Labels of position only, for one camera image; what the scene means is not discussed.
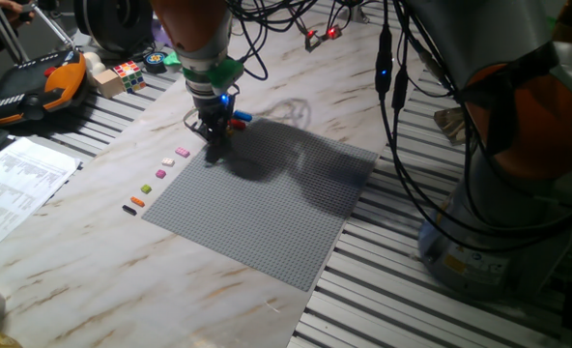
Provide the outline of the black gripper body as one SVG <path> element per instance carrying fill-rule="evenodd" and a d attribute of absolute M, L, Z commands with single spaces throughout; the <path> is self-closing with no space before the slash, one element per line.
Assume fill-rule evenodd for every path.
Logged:
<path fill-rule="evenodd" d="M 234 112 L 235 96 L 228 93 L 215 94 L 213 90 L 201 91 L 191 89 L 195 107 L 198 110 L 198 119 L 203 123 L 224 122 L 232 118 Z"/>

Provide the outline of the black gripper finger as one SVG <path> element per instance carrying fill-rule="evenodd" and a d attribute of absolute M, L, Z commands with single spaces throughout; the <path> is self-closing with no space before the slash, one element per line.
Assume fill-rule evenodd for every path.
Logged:
<path fill-rule="evenodd" d="M 195 123 L 194 131 L 208 143 L 217 142 L 217 121 L 215 118 L 200 118 Z"/>
<path fill-rule="evenodd" d="M 226 141 L 226 139 L 228 138 L 229 123 L 230 123 L 230 117 L 229 116 L 220 116 L 217 119 L 217 124 L 216 124 L 217 141 L 216 141 L 216 143 L 218 145 L 221 145 L 222 143 L 224 143 Z"/>

